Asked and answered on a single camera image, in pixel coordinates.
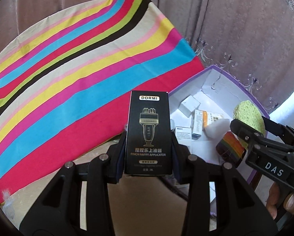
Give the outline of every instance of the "human hand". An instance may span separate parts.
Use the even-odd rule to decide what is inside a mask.
[[[275,219],[277,216],[276,204],[280,197],[280,189],[277,183],[274,183],[269,189],[269,197],[266,201],[266,208],[271,214],[272,218]],[[294,215],[294,194],[289,194],[284,201],[284,208],[286,211]]]

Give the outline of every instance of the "black stripe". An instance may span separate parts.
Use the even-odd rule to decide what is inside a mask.
[[[120,38],[121,36],[127,34],[129,31],[131,31],[144,16],[150,2],[151,2],[151,0],[142,0],[141,4],[139,5],[139,7],[138,7],[137,11],[135,12],[135,14],[133,15],[133,17],[120,30],[114,32],[113,34],[107,36],[106,38],[104,38],[96,43],[93,43],[93,44],[83,48],[80,51],[77,51],[77,52],[63,58],[62,60],[60,60],[60,61],[56,62],[55,64],[51,65],[50,67],[46,68],[44,71],[42,71],[38,75],[34,76],[29,82],[27,82],[25,85],[23,85],[4,105],[2,105],[0,107],[0,115],[21,93],[23,93],[27,88],[29,88],[36,81],[41,79],[43,76],[47,75],[52,70],[60,67],[61,65],[67,63],[68,61],[70,61],[70,60],[72,60],[82,54],[85,54],[89,51],[92,51],[92,50],[94,50],[100,46],[103,46],[107,43],[113,42],[114,40]]]

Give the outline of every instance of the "gold line drawing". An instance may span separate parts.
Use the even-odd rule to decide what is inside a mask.
[[[144,108],[140,113],[140,125],[143,126],[144,146],[154,146],[154,128],[159,124],[158,114],[154,108]]]

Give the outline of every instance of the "yellow-green sponge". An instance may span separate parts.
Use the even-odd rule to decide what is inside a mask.
[[[242,101],[238,104],[233,111],[233,118],[238,119],[258,132],[265,134],[265,125],[262,115],[258,108],[249,100]],[[241,145],[247,149],[248,145],[243,140],[239,139]]]

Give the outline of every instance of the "multicolored tablecloth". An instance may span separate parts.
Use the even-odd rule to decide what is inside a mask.
[[[59,11],[0,53],[0,201],[122,132],[130,91],[171,91],[203,69],[150,0]]]

